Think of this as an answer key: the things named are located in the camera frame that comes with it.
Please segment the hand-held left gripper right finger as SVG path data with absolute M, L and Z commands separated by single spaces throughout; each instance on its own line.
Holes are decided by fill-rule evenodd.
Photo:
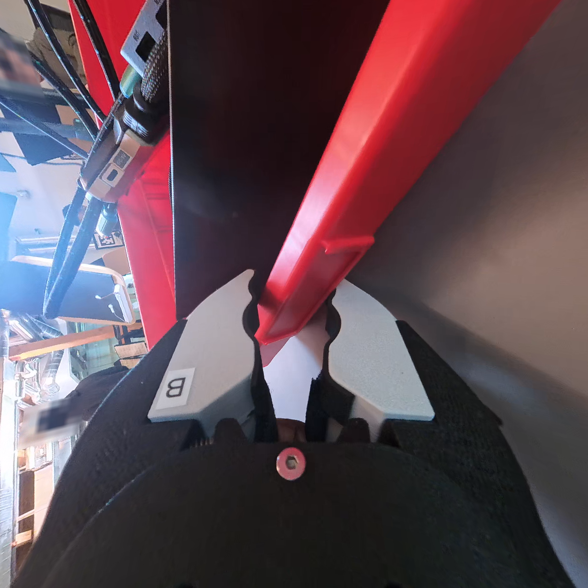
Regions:
M 355 426 L 378 442 L 392 422 L 434 421 L 399 322 L 384 305 L 343 280 L 326 301 L 326 332 L 307 402 L 308 442 L 335 442 Z

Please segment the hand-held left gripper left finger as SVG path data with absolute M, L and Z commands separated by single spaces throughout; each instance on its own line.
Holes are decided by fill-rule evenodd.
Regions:
M 187 318 L 148 412 L 152 423 L 196 420 L 204 436 L 234 419 L 255 442 L 277 441 L 272 398 L 254 337 L 254 270 L 202 301 Z

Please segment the red plastic bin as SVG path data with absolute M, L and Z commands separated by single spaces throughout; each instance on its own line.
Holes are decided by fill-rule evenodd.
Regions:
M 297 334 L 559 3 L 88 1 L 119 75 L 168 34 L 115 197 L 148 349 L 246 269 L 260 342 Z

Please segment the person's left hand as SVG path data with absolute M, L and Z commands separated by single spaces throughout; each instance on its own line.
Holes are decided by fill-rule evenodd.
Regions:
M 276 419 L 277 440 L 281 443 L 306 443 L 305 422 L 287 418 Z

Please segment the black board on white stand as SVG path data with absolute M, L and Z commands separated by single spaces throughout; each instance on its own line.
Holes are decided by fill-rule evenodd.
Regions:
M 42 317 L 51 265 L 50 259 L 24 255 L 1 264 L 1 308 Z M 92 264 L 79 268 L 57 318 L 99 325 L 131 325 L 137 320 L 123 276 Z

